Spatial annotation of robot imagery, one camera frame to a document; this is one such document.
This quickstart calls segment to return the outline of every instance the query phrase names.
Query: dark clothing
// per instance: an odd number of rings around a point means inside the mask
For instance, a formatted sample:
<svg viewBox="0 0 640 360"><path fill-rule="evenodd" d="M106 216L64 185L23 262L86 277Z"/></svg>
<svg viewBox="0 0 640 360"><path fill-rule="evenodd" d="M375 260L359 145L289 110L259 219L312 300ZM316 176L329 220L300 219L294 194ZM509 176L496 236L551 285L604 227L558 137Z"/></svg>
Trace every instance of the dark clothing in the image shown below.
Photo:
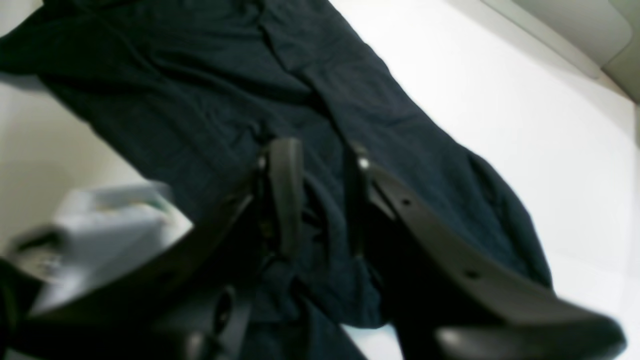
<svg viewBox="0 0 640 360"><path fill-rule="evenodd" d="M195 222L262 146L303 140L306 242L295 266L267 271L246 358L282 359L292 341L315 344L312 359L357 358L329 319L385 321L364 264L349 259L331 118L465 241L551 286L509 186L411 101L327 0L45 0L0 38L0 71L38 74L145 177L169 184ZM325 314L296 298L294 277Z"/></svg>

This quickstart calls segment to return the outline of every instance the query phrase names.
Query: dark navy fabric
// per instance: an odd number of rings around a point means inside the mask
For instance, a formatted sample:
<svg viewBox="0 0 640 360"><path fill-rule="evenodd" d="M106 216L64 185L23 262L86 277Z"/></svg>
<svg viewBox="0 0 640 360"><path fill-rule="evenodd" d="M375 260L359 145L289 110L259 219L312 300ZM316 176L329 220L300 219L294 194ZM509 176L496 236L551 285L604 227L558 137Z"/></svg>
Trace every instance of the dark navy fabric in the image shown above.
<svg viewBox="0 0 640 360"><path fill-rule="evenodd" d="M193 221L249 174L270 140L303 140L305 244L294 266L265 274L247 358L281 359L302 338L318 359L357 358L332 340L331 321L386 321L366 267L349 259L342 147L330 119L466 242L551 287L509 186L412 102L327 0L44 3L0 38L0 71L38 74L145 177L168 183ZM296 300L295 277L315 305Z"/></svg>

